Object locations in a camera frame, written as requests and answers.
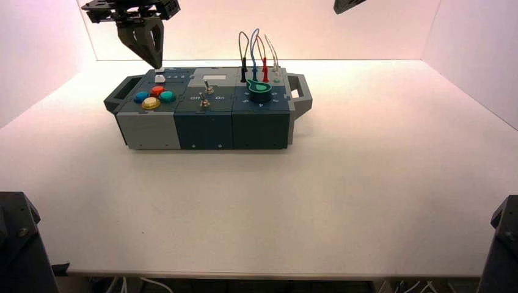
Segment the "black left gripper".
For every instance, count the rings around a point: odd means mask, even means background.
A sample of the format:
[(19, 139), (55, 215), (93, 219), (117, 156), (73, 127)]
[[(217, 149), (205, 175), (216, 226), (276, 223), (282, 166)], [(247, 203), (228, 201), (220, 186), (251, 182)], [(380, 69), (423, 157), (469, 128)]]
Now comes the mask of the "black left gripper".
[(120, 41), (154, 69), (162, 67), (164, 26), (181, 8), (171, 0), (90, 1), (81, 6), (92, 23), (117, 22)]

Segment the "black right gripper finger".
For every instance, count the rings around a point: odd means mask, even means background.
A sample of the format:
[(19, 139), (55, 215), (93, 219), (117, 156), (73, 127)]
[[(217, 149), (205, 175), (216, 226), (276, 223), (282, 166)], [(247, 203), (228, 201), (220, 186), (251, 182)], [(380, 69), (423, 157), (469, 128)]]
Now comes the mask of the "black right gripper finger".
[(334, 12), (339, 15), (360, 5), (363, 2), (365, 2), (365, 0), (335, 0), (333, 9)]

